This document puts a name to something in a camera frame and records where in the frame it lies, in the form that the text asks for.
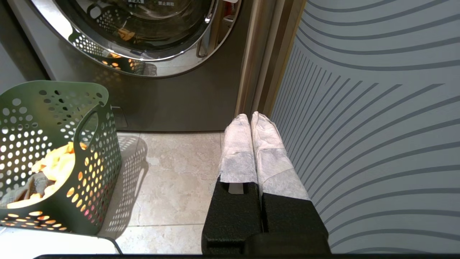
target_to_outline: laundry basket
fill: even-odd
[[[47,152],[69,141],[75,150],[66,182],[38,203],[0,209],[0,225],[99,232],[121,167],[108,100],[103,86],[82,82],[27,82],[0,95],[0,198],[23,186]]]

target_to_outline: tile floor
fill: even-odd
[[[201,253],[223,133],[118,136],[123,166],[99,235],[123,253]]]

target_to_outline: perforated plastic basket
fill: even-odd
[[[63,186],[28,207],[0,209],[0,225],[99,232],[121,167],[108,100],[103,86],[81,82],[27,82],[0,95],[0,198],[23,186],[47,152],[69,141],[75,149]]]

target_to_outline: gray curved stripes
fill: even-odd
[[[380,22],[400,18],[400,17],[406,16],[406,15],[409,15],[409,14],[413,14],[415,12],[420,12],[422,10],[425,10],[425,9],[430,8],[430,7],[442,4],[442,3],[447,2],[447,1],[449,1],[449,0],[434,0],[434,1],[431,1],[431,2],[426,3],[424,5],[411,8],[409,10],[405,10],[405,11],[402,11],[402,12],[398,12],[398,13],[391,14],[391,15],[384,16],[384,17],[380,17],[380,18],[375,18],[375,19],[371,19],[371,20],[367,20],[367,21],[359,21],[359,22],[333,22],[333,21],[328,21],[328,20],[318,18],[318,17],[314,16],[313,14],[311,14],[310,12],[308,12],[307,9],[304,9],[304,12],[308,16],[310,16],[313,19],[315,19],[315,20],[317,20],[319,22],[322,22],[324,24],[335,25],[335,26],[357,26],[357,25],[375,24],[375,23],[380,23]]]
[[[459,8],[307,2],[271,119],[334,253],[460,253]]]
[[[389,3],[394,2],[394,1],[396,1],[396,0],[382,0],[380,2],[373,3],[373,4],[370,4],[370,5],[353,7],[353,8],[327,8],[327,7],[317,5],[317,4],[313,3],[312,1],[308,1],[307,4],[317,8],[319,10],[323,10],[323,11],[327,11],[327,12],[356,12],[356,11],[362,11],[362,10],[367,10],[367,9],[370,9],[370,8],[386,5],[386,4],[389,4]]]
[[[346,238],[343,238],[334,244],[330,245],[331,248],[348,241],[353,238],[366,236],[366,235],[375,235],[375,234],[411,234],[411,235],[426,235],[426,236],[433,236],[445,239],[451,239],[455,241],[460,241],[460,235],[453,235],[449,233],[442,233],[436,231],[428,231],[428,230],[406,230],[406,229],[386,229],[386,230],[370,230],[370,231],[363,231],[361,233],[357,233],[354,235],[350,235]]]

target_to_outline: wall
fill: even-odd
[[[459,10],[307,2],[271,119],[334,253],[460,253]]]
[[[0,2],[0,94],[17,84],[45,79],[14,19],[8,4]]]

